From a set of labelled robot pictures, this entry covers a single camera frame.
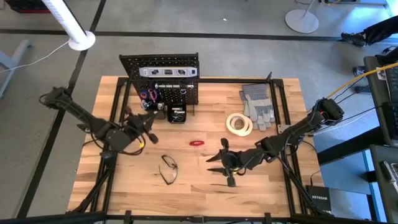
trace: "black container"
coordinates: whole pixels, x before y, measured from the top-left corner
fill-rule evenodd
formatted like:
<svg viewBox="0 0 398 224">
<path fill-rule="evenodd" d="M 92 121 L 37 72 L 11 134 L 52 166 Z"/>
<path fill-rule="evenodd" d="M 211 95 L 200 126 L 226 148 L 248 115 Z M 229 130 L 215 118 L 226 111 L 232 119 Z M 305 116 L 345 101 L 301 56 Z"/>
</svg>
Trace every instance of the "black container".
<svg viewBox="0 0 398 224">
<path fill-rule="evenodd" d="M 19 13 L 50 13 L 41 0 L 6 0 L 6 3 Z"/>
<path fill-rule="evenodd" d="M 184 113 L 175 113 L 173 108 L 181 108 L 177 111 L 183 111 Z M 176 104 L 167 106 L 167 121 L 172 124 L 183 124 L 187 120 L 187 105 L 186 104 Z"/>
</svg>

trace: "red scissors handle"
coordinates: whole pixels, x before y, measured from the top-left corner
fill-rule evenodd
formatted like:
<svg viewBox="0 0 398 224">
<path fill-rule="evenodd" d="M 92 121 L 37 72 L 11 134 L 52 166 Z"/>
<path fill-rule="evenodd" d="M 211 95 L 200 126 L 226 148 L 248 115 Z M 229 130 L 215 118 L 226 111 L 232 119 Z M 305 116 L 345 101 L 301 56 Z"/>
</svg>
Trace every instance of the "red scissors handle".
<svg viewBox="0 0 398 224">
<path fill-rule="evenodd" d="M 205 144 L 204 141 L 192 141 L 189 143 L 190 146 L 201 146 L 203 144 Z"/>
</svg>

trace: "shoe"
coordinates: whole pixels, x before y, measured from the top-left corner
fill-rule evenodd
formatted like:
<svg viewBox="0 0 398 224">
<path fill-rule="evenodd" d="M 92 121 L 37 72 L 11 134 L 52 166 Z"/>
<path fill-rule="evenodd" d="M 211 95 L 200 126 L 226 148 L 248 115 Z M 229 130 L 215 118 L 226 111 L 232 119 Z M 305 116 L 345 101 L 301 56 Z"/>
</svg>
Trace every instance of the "shoe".
<svg viewBox="0 0 398 224">
<path fill-rule="evenodd" d="M 353 44 L 357 47 L 364 47 L 366 45 L 366 40 L 362 34 L 347 34 L 341 33 L 341 38 L 343 41 Z"/>
</svg>

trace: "black pegboard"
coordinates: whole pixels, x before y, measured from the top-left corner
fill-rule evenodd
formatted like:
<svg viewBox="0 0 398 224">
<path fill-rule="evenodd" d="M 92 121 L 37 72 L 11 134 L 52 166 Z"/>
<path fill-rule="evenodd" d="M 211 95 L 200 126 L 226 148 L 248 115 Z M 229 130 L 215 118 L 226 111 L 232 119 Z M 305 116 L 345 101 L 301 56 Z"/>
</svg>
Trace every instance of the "black pegboard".
<svg viewBox="0 0 398 224">
<path fill-rule="evenodd" d="M 182 94 L 179 88 L 159 88 L 162 101 L 167 105 L 172 103 L 197 105 L 199 103 L 198 81 L 200 69 L 198 53 L 183 55 L 120 55 L 119 59 L 137 94 L 141 90 L 154 89 L 156 83 L 159 85 L 193 85 L 193 88 L 187 88 L 186 94 Z M 177 66 L 194 67 L 197 69 L 197 76 L 189 78 L 147 78 L 139 75 L 139 69 L 142 67 Z"/>
</svg>

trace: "concrete floor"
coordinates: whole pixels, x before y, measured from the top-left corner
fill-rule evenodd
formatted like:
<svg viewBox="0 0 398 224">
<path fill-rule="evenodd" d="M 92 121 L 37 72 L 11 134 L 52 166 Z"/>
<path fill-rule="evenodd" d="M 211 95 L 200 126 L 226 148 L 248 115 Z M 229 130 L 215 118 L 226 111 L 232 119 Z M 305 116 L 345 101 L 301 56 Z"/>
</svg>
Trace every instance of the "concrete floor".
<svg viewBox="0 0 398 224">
<path fill-rule="evenodd" d="M 67 3 L 82 26 L 88 29 L 99 1 L 69 0 Z M 285 13 L 295 8 L 303 6 L 294 1 L 278 0 L 112 0 L 106 3 L 97 30 L 303 35 L 284 24 Z M 318 36 L 359 31 L 387 17 L 381 6 L 326 7 L 317 4 L 312 11 L 320 20 L 320 28 L 310 35 Z M 20 15 L 9 9 L 0 11 L 1 28 L 61 29 L 49 14 Z M 29 39 L 33 47 L 27 51 L 22 63 L 31 63 L 67 41 L 66 36 L 59 35 L 0 34 L 0 49 L 10 55 L 23 39 Z M 376 44 L 360 49 L 342 42 L 97 37 L 86 56 L 73 98 L 90 111 L 101 76 L 126 75 L 119 54 L 199 52 L 203 76 L 264 77 L 272 71 L 275 78 L 299 78 L 306 107 L 310 108 L 317 99 L 352 79 L 351 68 L 361 65 L 364 56 L 379 53 L 388 46 Z M 79 52 L 63 47 L 45 61 L 19 69 L 5 99 L 0 100 L 0 169 L 3 170 L 0 179 L 4 180 L 0 184 L 0 218 L 15 215 L 55 116 L 55 111 L 44 108 L 37 99 L 53 86 L 68 84 L 78 56 Z M 372 108 L 373 101 L 370 95 L 355 95 L 341 105 L 348 117 Z M 65 211 L 84 141 L 84 134 L 75 126 L 77 123 L 70 115 L 65 116 L 29 215 Z M 376 125 L 375 113 L 369 113 L 352 125 L 317 137 L 347 140 Z M 323 144 L 317 144 L 317 147 L 326 148 Z M 332 169 L 322 169 L 323 174 L 328 173 L 323 175 L 326 186 L 367 192 L 366 187 L 352 190 L 357 184 L 348 183 L 349 179 L 339 179 Z M 356 172 L 354 169 L 346 173 L 354 175 Z"/>
</svg>

